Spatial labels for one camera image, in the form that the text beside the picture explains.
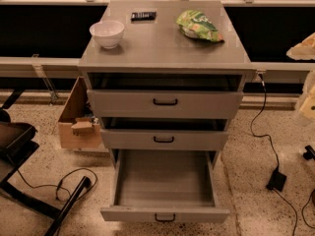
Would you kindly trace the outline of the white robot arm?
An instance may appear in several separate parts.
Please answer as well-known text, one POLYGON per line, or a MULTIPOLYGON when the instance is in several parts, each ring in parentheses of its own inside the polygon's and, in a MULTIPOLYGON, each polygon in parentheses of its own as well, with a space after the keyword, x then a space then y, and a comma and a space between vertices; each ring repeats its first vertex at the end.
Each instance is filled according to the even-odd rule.
MULTIPOLYGON (((315 61, 315 32, 292 46, 286 55, 295 61, 315 61)), ((305 77, 301 96, 294 106, 293 120, 300 126, 315 122, 315 70, 305 77)))

